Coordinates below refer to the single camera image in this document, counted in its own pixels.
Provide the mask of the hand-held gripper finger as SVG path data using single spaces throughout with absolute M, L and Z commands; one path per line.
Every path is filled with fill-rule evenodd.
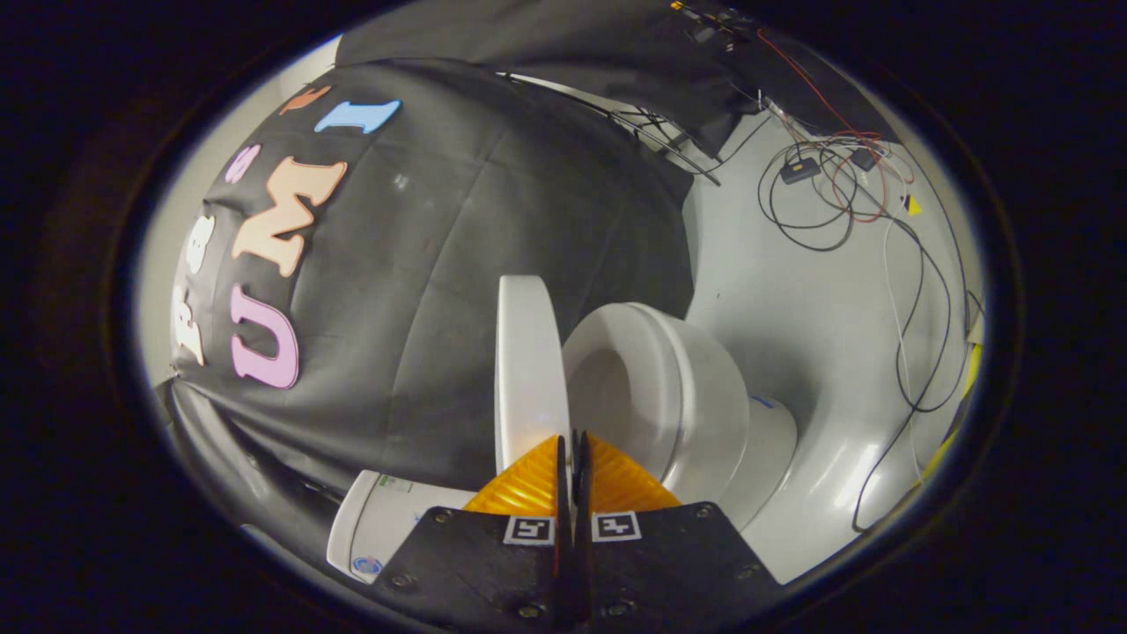
M 372 584 L 372 601 L 415 629 L 552 633 L 571 550 L 564 437 L 539 443 L 487 491 L 526 481 L 545 490 L 543 512 L 428 509 Z
M 712 501 L 682 503 L 592 434 L 578 439 L 575 554 L 587 633 L 730 633 L 784 587 Z

